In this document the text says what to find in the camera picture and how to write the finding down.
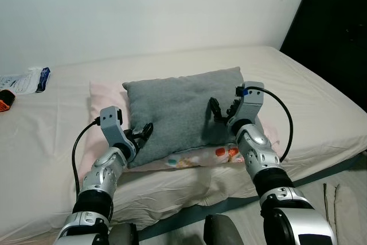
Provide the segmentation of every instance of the white bed sheet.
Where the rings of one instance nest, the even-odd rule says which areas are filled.
[[[294,141],[284,167],[292,180],[367,148],[367,114],[274,48],[197,50],[51,68],[45,92],[18,97],[10,111],[0,114],[0,243],[49,244],[70,213],[75,202],[71,149],[89,120],[90,80],[154,79],[235,66],[241,66],[245,80],[262,81],[290,110]],[[284,111],[266,97],[260,113],[277,128],[285,148],[288,122]],[[83,146],[82,141],[77,162]],[[183,207],[254,195],[242,164],[127,173],[114,197],[113,221],[131,221],[141,229]]]

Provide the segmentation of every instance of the pillowcase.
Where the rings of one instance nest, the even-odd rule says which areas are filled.
[[[90,118],[91,121],[99,116],[102,108],[117,106],[122,111],[125,130],[130,126],[127,91],[121,83],[89,83],[91,95]],[[279,138],[276,128],[261,120],[265,136],[271,141],[272,148],[277,153],[279,150]],[[84,154],[78,168],[79,180],[91,170],[93,163],[106,152],[108,143],[101,129],[97,126],[87,131]],[[163,159],[153,161],[143,166],[138,166],[128,171],[144,172],[148,170],[180,169],[192,166],[215,166],[227,162],[244,162],[237,146],[228,145],[224,147],[206,147],[204,149],[192,150],[185,153],[171,154]]]
[[[154,130],[130,168],[208,146],[234,145],[235,137],[213,119],[210,97],[222,110],[229,108],[235,88],[241,85],[240,68],[218,70],[187,77],[123,83],[130,101],[134,132],[152,122]]]

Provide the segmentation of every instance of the bed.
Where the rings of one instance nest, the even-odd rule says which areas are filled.
[[[1,244],[49,244],[75,202],[71,149],[89,118],[89,81],[133,81],[185,76],[240,66],[244,80],[262,81],[294,120],[294,140],[283,162],[299,180],[367,148],[367,113],[332,85],[274,48],[235,47],[91,61],[51,68],[46,91],[19,96],[0,114]],[[262,118],[277,128],[287,117],[266,97]],[[80,162],[84,143],[79,144]],[[255,196],[243,164],[129,172],[119,180],[113,223],[144,229],[182,208]]]

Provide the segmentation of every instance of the white wall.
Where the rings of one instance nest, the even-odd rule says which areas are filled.
[[[300,0],[0,0],[0,74],[226,45],[279,48]]]

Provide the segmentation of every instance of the gray pillow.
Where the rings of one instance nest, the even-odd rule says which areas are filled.
[[[154,130],[130,168],[164,158],[172,153],[234,143],[222,123],[214,122],[208,105],[217,98],[222,114],[243,83],[240,68],[169,79],[123,83],[130,101],[130,122],[134,132],[152,122]]]

